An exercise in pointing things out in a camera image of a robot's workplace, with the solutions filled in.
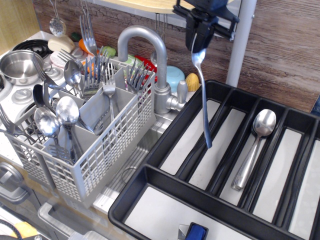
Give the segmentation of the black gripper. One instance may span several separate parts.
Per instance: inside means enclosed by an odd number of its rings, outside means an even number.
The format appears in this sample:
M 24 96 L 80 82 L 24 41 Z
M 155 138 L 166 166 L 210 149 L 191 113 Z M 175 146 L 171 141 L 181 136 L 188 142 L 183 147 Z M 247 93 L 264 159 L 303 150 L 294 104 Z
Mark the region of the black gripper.
M 186 20 L 185 45 L 188 50 L 200 52 L 211 42 L 214 32 L 228 40 L 235 37 L 235 25 L 240 19 L 227 8 L 226 0 L 187 0 L 191 9 L 178 0 L 173 12 Z

